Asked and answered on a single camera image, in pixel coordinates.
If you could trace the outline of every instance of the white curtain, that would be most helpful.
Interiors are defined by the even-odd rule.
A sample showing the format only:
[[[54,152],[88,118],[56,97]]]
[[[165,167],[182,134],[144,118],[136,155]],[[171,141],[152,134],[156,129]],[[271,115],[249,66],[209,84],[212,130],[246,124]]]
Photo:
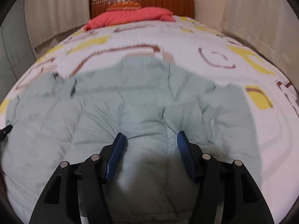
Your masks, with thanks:
[[[299,90],[299,20],[286,0],[226,0],[221,27],[251,44]]]
[[[25,0],[25,17],[33,48],[89,21],[89,0]]]

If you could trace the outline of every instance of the red pillow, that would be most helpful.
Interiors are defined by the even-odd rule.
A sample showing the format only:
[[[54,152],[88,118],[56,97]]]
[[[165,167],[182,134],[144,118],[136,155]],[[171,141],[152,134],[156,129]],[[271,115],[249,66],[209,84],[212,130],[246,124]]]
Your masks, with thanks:
[[[175,22],[172,12],[161,7],[145,7],[137,10],[108,11],[90,20],[83,30],[91,30],[105,26],[140,22],[146,20],[161,20]]]
[[[112,4],[106,11],[136,10],[142,8],[138,2],[118,2]]]

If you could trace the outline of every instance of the brown pattern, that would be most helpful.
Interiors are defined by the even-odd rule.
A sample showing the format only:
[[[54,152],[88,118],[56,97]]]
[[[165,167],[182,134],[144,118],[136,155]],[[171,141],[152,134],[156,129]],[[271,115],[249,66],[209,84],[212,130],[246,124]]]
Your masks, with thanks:
[[[73,36],[71,36],[68,40],[66,40],[63,44],[68,44],[68,43],[72,43],[78,40],[82,40],[82,39],[86,39],[88,38],[90,35],[96,35],[98,33],[98,31],[94,31],[94,30],[89,30],[89,31],[85,31],[85,36],[79,36],[79,38],[76,39],[72,39]]]
[[[279,87],[280,91],[282,91],[282,89],[280,88],[280,86],[283,85],[283,83],[282,83],[281,81],[277,81],[277,82],[276,82],[276,85]],[[292,86],[292,83],[291,83],[291,82],[288,82],[288,83],[285,84],[285,87],[286,87],[286,88],[288,88],[288,87],[290,87],[290,86]],[[297,116],[299,117],[299,114],[298,114],[296,108],[292,105],[292,103],[291,103],[291,101],[290,101],[288,95],[287,95],[285,92],[283,92],[283,91],[282,91],[282,93],[285,95],[285,97],[286,97],[287,100],[289,101],[290,105],[293,107],[293,109],[295,110]]]
[[[140,25],[140,26],[135,26],[135,27],[120,27],[120,28],[115,29],[113,31],[113,33],[119,33],[119,32],[123,32],[123,31],[134,30],[134,29],[145,29],[148,27],[154,27],[154,25],[146,24],[146,25]]]
[[[128,45],[128,46],[123,46],[123,47],[116,47],[116,48],[110,48],[110,49],[105,49],[105,50],[98,50],[93,52],[91,55],[86,57],[84,60],[82,60],[76,68],[71,72],[71,76],[75,75],[81,68],[82,66],[92,57],[96,55],[101,55],[103,53],[107,52],[113,52],[113,51],[121,51],[121,50],[127,50],[127,49],[134,49],[134,48],[152,48],[154,52],[161,52],[162,49],[159,48],[157,45],[149,45],[149,44],[136,44],[136,45]]]
[[[296,90],[296,88],[294,87],[294,85],[290,81],[285,84],[286,88],[289,88],[290,86],[293,86],[294,90],[296,91],[296,97],[297,97],[296,98],[296,104],[299,107],[299,93],[298,93],[298,91]]]
[[[42,73],[44,73],[44,65],[45,64],[52,64],[54,61],[56,60],[56,57],[52,57],[52,58],[49,58],[49,59],[47,59],[47,60],[45,60],[44,62],[42,62],[42,63],[39,63],[38,65],[36,65],[36,66],[34,66],[34,67],[32,67],[31,69],[30,69],[30,71],[27,73],[27,75],[18,83],[18,85],[16,86],[16,88],[15,88],[15,91],[17,91],[17,90],[19,90],[19,89],[22,89],[22,88],[24,88],[24,87],[26,87],[29,83],[31,83],[31,81],[32,80],[30,80],[28,83],[26,83],[26,84],[23,84],[23,85],[21,85],[22,84],[22,82],[30,75],[30,73],[32,72],[32,70],[34,70],[34,69],[36,69],[36,68],[38,68],[38,67],[41,67],[41,71],[40,71],[40,73],[36,76],[36,77],[38,77],[39,75],[41,75]]]
[[[272,104],[272,102],[269,100],[269,98],[267,97],[267,95],[266,95],[261,89],[247,87],[247,88],[245,88],[245,91],[248,92],[248,93],[249,93],[249,92],[256,92],[256,93],[260,93],[260,94],[262,94],[262,95],[265,97],[265,99],[266,99],[267,103],[269,104],[269,106],[270,106],[271,108],[273,108],[273,104]]]
[[[223,39],[223,40],[225,40],[225,41],[227,41],[228,43],[233,44],[233,45],[245,46],[245,45],[243,45],[243,44],[241,44],[241,43],[238,43],[238,42],[234,42],[234,41],[229,40],[229,39],[231,39],[231,38],[228,37],[228,36],[226,36],[226,35],[216,35],[216,36],[219,37],[219,38],[221,38],[221,39]]]
[[[217,65],[217,64],[213,64],[212,62],[210,62],[205,56],[204,54],[202,53],[202,48],[199,47],[198,48],[198,53],[201,55],[201,57],[203,58],[203,60],[209,65],[209,66],[212,66],[212,67],[216,67],[216,68],[224,68],[224,69],[235,69],[236,68],[236,65],[233,64],[232,66],[222,66],[222,65]],[[212,51],[211,52],[212,54],[217,54],[217,55],[221,55],[226,61],[228,61],[228,58],[220,53],[220,52],[217,52],[217,51]]]

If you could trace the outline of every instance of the quilted fabric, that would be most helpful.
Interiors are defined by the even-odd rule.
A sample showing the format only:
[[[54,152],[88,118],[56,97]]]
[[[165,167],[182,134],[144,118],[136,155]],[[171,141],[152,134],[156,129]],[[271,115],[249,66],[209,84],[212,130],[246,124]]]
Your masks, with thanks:
[[[241,159],[260,183],[260,156],[244,92],[152,57],[64,79],[46,74],[12,99],[2,165],[24,223],[61,161],[85,161],[127,136],[105,195],[114,221],[189,217],[198,185],[187,176],[177,133],[219,160]]]

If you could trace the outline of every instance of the bed frame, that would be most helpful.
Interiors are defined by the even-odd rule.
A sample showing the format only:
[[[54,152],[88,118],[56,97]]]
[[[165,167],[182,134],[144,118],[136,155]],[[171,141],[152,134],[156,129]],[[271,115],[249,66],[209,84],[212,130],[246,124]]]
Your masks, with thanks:
[[[90,18],[104,13],[106,8],[117,2],[134,1],[142,7],[163,7],[173,12],[174,15],[194,19],[194,0],[96,0],[90,2]]]

